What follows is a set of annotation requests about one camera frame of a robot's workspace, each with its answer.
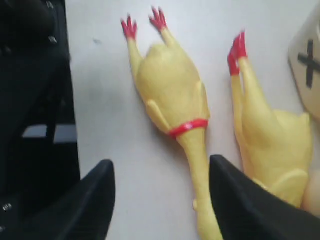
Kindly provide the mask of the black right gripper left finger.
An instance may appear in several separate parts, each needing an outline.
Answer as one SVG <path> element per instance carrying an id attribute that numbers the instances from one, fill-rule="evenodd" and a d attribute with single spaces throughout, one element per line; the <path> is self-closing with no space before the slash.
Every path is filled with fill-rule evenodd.
<path id="1" fill-rule="evenodd" d="M 24 226 L 24 240 L 104 240 L 116 200 L 114 164 L 100 161 L 57 203 Z"/>

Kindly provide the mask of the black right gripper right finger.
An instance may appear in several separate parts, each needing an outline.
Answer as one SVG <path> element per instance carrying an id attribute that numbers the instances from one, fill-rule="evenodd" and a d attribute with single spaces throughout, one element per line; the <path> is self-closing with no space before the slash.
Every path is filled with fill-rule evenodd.
<path id="1" fill-rule="evenodd" d="M 224 156 L 209 159 L 210 197 L 225 240 L 318 240 L 320 220 L 254 183 Z"/>

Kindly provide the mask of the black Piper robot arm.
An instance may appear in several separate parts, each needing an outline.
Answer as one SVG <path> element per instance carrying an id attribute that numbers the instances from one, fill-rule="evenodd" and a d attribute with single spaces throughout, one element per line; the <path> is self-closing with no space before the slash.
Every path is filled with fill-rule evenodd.
<path id="1" fill-rule="evenodd" d="M 60 106 L 72 76 L 82 179 L 27 220 L 1 223 L 3 240 L 271 239 L 265 223 L 228 196 L 221 166 L 253 187 L 273 230 L 319 239 L 301 209 L 313 158 L 285 62 L 294 1 L 5 0 L 2 11 L 34 18 L 21 48 L 1 45 L 0 183 L 34 178 L 38 206 L 61 187 L 50 145 L 14 160 L 37 108 Z"/>

